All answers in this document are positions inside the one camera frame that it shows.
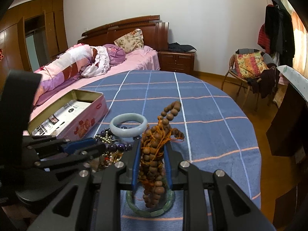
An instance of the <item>blue checkered tablecloth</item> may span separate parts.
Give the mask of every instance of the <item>blue checkered tablecloth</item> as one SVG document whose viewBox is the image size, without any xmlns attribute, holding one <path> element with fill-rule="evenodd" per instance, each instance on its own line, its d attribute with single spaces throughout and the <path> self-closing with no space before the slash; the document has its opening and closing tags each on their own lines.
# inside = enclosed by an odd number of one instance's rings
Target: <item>blue checkered tablecloth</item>
<svg viewBox="0 0 308 231">
<path fill-rule="evenodd" d="M 233 99 L 220 89 L 190 75 L 153 70 L 123 72 L 81 89 L 104 93 L 109 108 L 87 137 L 108 128 L 111 119 L 123 113 L 142 114 L 150 126 L 156 125 L 163 108 L 180 100 L 182 110 L 170 124 L 184 133 L 185 140 L 172 143 L 172 148 L 202 170 L 223 169 L 261 207 L 261 155 L 254 128 Z M 209 204 L 208 219 L 211 225 Z M 121 192 L 122 230 L 181 230 L 182 222 L 182 191 L 176 191 L 173 207 L 157 218 L 141 218 L 133 213 L 125 201 L 125 192 Z"/>
</svg>

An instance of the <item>cardboard box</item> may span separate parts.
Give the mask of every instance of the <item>cardboard box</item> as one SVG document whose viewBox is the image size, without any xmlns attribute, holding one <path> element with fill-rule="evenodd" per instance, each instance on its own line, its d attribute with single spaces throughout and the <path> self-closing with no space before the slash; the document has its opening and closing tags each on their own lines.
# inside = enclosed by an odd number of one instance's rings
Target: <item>cardboard box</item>
<svg viewBox="0 0 308 231">
<path fill-rule="evenodd" d="M 90 103 L 90 105 L 85 105 L 86 108 L 82 110 L 67 126 L 59 128 L 61 131 L 58 129 L 53 133 L 58 139 L 65 138 L 70 139 L 71 141 L 81 139 L 108 112 L 106 100 L 102 93 L 85 90 L 71 90 L 32 119 L 32 121 L 28 123 L 28 133 L 31 135 L 36 128 L 50 117 L 51 121 L 53 121 L 54 117 L 52 115 L 72 100 L 87 102 Z"/>
</svg>

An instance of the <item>pink bed sheet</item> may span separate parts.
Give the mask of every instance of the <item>pink bed sheet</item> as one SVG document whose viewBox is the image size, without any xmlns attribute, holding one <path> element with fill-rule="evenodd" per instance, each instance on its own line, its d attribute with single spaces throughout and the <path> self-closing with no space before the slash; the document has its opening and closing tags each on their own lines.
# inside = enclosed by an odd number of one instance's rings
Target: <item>pink bed sheet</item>
<svg viewBox="0 0 308 231">
<path fill-rule="evenodd" d="M 144 46 L 143 49 L 137 49 L 127 54 L 126 60 L 123 63 L 111 67 L 106 74 L 91 78 L 83 78 L 76 81 L 75 83 L 59 91 L 41 106 L 35 108 L 30 116 L 30 120 L 72 89 L 79 89 L 102 78 L 129 70 L 160 70 L 157 52 L 148 46 Z"/>
</svg>

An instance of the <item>colorful cushion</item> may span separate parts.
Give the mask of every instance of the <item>colorful cushion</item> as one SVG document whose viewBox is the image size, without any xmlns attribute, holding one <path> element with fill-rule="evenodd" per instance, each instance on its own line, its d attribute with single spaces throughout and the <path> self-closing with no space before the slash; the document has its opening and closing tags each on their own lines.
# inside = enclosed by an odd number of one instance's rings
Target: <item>colorful cushion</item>
<svg viewBox="0 0 308 231">
<path fill-rule="evenodd" d="M 125 36 L 116 39 L 114 43 L 123 48 L 126 54 L 135 49 L 142 49 L 144 46 L 142 30 L 137 28 Z"/>
<path fill-rule="evenodd" d="M 263 70 L 268 69 L 261 52 L 235 54 L 235 68 L 238 76 L 243 79 L 259 77 Z"/>
</svg>

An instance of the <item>wooden wardrobe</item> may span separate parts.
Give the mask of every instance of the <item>wooden wardrobe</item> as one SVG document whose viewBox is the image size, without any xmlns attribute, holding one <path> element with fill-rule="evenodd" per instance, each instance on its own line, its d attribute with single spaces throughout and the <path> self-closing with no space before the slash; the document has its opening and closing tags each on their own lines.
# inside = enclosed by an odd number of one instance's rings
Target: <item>wooden wardrobe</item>
<svg viewBox="0 0 308 231">
<path fill-rule="evenodd" d="M 38 59 L 40 66 L 45 65 L 67 50 L 64 26 L 63 0 L 32 0 L 9 9 L 0 21 L 0 49 L 3 59 L 0 61 L 0 90 L 2 90 L 8 72 L 12 69 L 34 71 L 31 68 L 26 45 L 26 34 L 33 30 L 31 22 L 37 22 L 36 41 L 45 42 L 46 57 Z M 37 44 L 36 52 L 43 44 Z"/>
</svg>

